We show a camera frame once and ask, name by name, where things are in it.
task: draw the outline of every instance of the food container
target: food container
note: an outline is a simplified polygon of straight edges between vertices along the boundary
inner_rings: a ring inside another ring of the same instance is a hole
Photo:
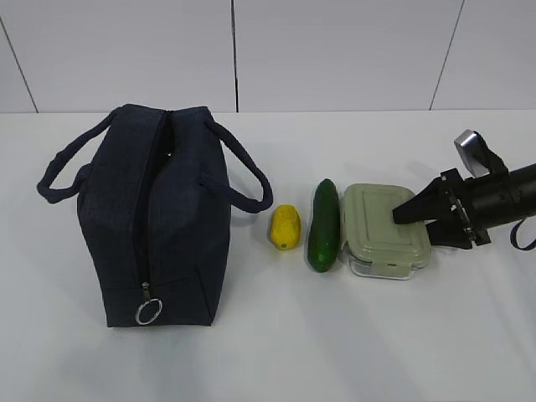
[[[341,205],[341,245],[352,272],[359,276],[410,279],[430,262],[424,222],[395,224],[394,208],[415,195],[407,188],[353,184]]]

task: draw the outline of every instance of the zipper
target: zipper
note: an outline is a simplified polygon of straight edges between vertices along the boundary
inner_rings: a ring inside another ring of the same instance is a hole
[[[145,303],[151,301],[151,292],[149,291],[149,282],[142,283],[143,299]]]
[[[162,310],[162,302],[159,299],[153,299],[151,297],[151,292],[149,291],[151,283],[151,274],[149,267],[151,243],[149,236],[149,206],[151,203],[151,191],[154,186],[154,183],[157,181],[157,178],[160,176],[160,173],[165,169],[165,167],[171,160],[171,156],[173,154],[173,151],[169,152],[168,149],[164,149],[164,147],[167,146],[167,143],[165,141],[173,141],[173,150],[175,148],[173,131],[168,130],[167,127],[170,126],[166,125],[169,116],[170,112],[165,111],[162,115],[161,120],[158,123],[157,135],[155,138],[153,138],[151,150],[149,151],[148,156],[148,161],[150,164],[146,167],[147,171],[145,172],[145,177],[143,178],[142,194],[144,199],[141,200],[140,205],[138,206],[138,208],[142,209],[139,212],[139,214],[142,215],[138,236],[138,239],[140,239],[140,243],[138,245],[135,245],[138,250],[136,266],[137,282],[141,284],[142,294],[140,296],[142,296],[143,300],[143,303],[138,308],[138,312],[136,315],[136,320],[140,325],[147,325],[149,322],[154,321],[154,319],[156,319],[156,317],[160,313],[160,310]],[[161,159],[162,155],[160,155],[160,153],[165,153],[165,160]],[[143,307],[145,307],[151,302],[156,301],[158,301],[160,304],[160,309],[158,310],[156,316],[153,317],[149,322],[139,322],[139,314],[142,311]]]
[[[136,322],[139,325],[147,325],[153,322],[154,320],[156,320],[158,316],[160,315],[160,313],[162,312],[162,300],[151,298],[151,293],[149,292],[148,282],[142,283],[142,289],[143,289],[143,298],[145,299],[145,301],[137,308],[135,318],[136,318]],[[147,321],[142,321],[141,314],[142,314],[143,309],[152,303],[157,303],[156,312]]]

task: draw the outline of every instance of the zipper pull ring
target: zipper pull ring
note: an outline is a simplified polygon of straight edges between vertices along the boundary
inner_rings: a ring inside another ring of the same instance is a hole
[[[136,322],[139,325],[147,325],[147,324],[150,324],[151,322],[153,322],[154,320],[156,320],[158,318],[158,316],[162,312],[163,304],[162,304],[162,300],[157,299],[157,298],[155,298],[155,299],[151,298],[151,292],[149,291],[149,283],[148,282],[143,282],[142,283],[142,293],[143,293],[143,299],[145,301],[137,308]],[[145,307],[147,307],[149,304],[152,304],[152,303],[157,303],[158,304],[157,312],[155,312],[154,315],[151,318],[149,318],[148,321],[142,321],[140,319],[140,314],[142,314],[142,311],[143,311],[143,309]]]

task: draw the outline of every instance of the navy blue bag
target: navy blue bag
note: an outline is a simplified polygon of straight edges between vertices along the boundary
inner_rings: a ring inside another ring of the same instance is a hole
[[[73,185],[50,188],[108,127]],[[220,142],[259,179],[261,201],[229,186]],[[79,194],[108,327],[210,325],[227,264],[230,205],[256,214],[273,202],[266,176],[206,107],[117,108],[56,155],[37,189],[51,204]]]

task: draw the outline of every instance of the metal ring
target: metal ring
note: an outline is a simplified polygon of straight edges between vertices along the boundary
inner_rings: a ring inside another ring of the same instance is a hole
[[[154,313],[154,316],[152,316],[149,321],[145,321],[145,322],[142,322],[140,320],[140,314],[142,314],[142,311],[145,307],[147,307],[149,304],[153,303],[153,302],[157,302],[158,303],[158,310],[157,312]],[[160,315],[160,313],[162,312],[162,300],[160,299],[151,299],[151,300],[147,300],[145,303],[141,304],[138,308],[137,308],[137,312],[136,312],[136,322],[140,325],[147,325],[147,324],[150,324],[151,322],[153,322],[154,320],[156,320],[158,318],[158,316]]]

